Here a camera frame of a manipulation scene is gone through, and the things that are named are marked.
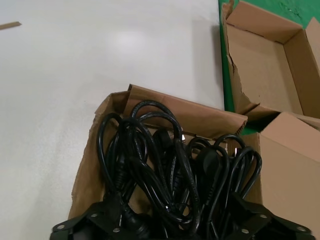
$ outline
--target power cord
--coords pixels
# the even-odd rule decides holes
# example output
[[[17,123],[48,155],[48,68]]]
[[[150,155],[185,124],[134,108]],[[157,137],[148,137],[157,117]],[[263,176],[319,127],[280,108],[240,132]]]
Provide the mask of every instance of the power cord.
[[[145,106],[161,111],[138,117]],[[150,118],[169,121],[173,138],[165,128],[152,135],[144,124]],[[118,128],[106,148],[105,130],[112,119]],[[228,156],[221,147],[230,139],[240,145],[234,156]],[[135,231],[141,239],[196,235],[208,240],[224,239],[236,228],[228,209],[230,194],[236,192],[245,198],[262,166],[260,155],[236,135],[223,135],[214,144],[195,137],[185,145],[182,128],[173,113],[152,100],[138,103],[126,118],[116,113],[106,115],[97,134],[97,155],[106,186],[104,199],[114,194],[121,196],[119,225]],[[151,203],[152,216],[136,214],[128,205],[137,184]]]

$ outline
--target white floor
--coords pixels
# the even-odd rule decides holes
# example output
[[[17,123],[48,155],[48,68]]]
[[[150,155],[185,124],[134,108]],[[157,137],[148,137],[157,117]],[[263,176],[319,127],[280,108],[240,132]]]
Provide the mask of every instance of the white floor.
[[[223,109],[218,0],[2,0],[0,238],[66,220],[94,111],[129,83]]]

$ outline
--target torn cardboard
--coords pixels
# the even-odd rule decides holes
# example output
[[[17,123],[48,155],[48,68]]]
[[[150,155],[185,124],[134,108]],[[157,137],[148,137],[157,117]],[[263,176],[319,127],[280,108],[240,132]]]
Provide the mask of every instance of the torn cardboard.
[[[320,239],[320,132],[283,112],[261,133],[242,138],[262,157],[260,177],[247,199]]]
[[[320,24],[301,25],[250,3],[221,13],[237,113],[249,121],[276,112],[320,118]],[[310,119],[320,127],[320,120]]]
[[[104,116],[109,113],[128,116],[132,108],[143,100],[154,100],[166,105],[180,123],[184,133],[209,139],[223,134],[240,133],[248,118],[134,85],[130,85],[128,91],[110,94],[95,112],[72,190],[72,206],[69,218],[81,215],[92,203],[102,200],[104,182],[97,156],[96,138]],[[157,108],[148,106],[142,108],[138,115],[143,114],[145,111],[153,110],[159,111]],[[164,119],[157,118],[150,119],[148,124],[156,127],[170,127]],[[114,125],[107,126],[103,141],[105,147],[107,147],[115,133],[116,127]],[[147,206],[146,197],[138,187],[133,193],[129,204],[136,213],[148,212],[148,209],[144,207]]]

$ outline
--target brown cardboard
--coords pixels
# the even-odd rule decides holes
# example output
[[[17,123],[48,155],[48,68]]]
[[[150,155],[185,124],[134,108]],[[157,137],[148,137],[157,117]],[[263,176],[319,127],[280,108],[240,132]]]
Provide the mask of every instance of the brown cardboard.
[[[248,200],[320,238],[320,132],[284,112],[243,140],[262,157],[261,175]]]
[[[14,28],[14,27],[18,27],[18,26],[21,26],[20,22],[18,22],[18,21],[10,22],[10,23],[0,25],[0,30]]]
[[[69,218],[79,216],[92,203],[102,199],[104,184],[100,174],[96,137],[103,117],[112,112],[127,116],[133,106],[143,100],[155,100],[165,104],[175,115],[183,132],[193,136],[200,135],[214,138],[227,133],[240,133],[247,122],[247,117],[243,115],[221,111],[134,85],[131,85],[128,91],[110,94],[95,112],[87,145],[72,190],[72,206]],[[150,108],[146,107],[141,112],[143,110],[149,111]],[[156,118],[148,123],[157,127],[169,127],[166,122],[159,121]],[[110,124],[105,131],[104,144],[106,146],[115,132],[116,125]],[[148,209],[143,207],[147,206],[146,201],[145,195],[137,188],[129,204],[137,213],[147,212]]]
[[[221,22],[237,113],[249,121],[274,112],[320,118],[320,24],[315,19],[303,30],[244,1],[233,9],[230,1],[223,5]]]

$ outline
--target black power cord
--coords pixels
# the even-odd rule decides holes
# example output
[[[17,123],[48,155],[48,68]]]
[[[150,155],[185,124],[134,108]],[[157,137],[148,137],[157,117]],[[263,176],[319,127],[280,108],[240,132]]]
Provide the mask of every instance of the black power cord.
[[[145,106],[161,111],[137,117]],[[144,124],[150,118],[169,121],[173,139],[165,128],[152,135]],[[112,119],[118,129],[106,148],[105,129]],[[228,156],[220,146],[229,139],[240,145],[234,156]],[[203,239],[224,239],[236,228],[229,214],[230,193],[239,193],[244,198],[262,166],[260,155],[236,135],[221,136],[213,145],[201,137],[183,144],[182,128],[175,116],[163,104],[152,100],[138,103],[129,117],[121,118],[116,113],[105,116],[97,134],[97,155],[106,186],[104,199],[120,195],[119,225],[134,231],[141,239],[196,235]],[[154,169],[147,164],[148,158]],[[152,205],[152,216],[136,214],[128,205],[137,184]]]

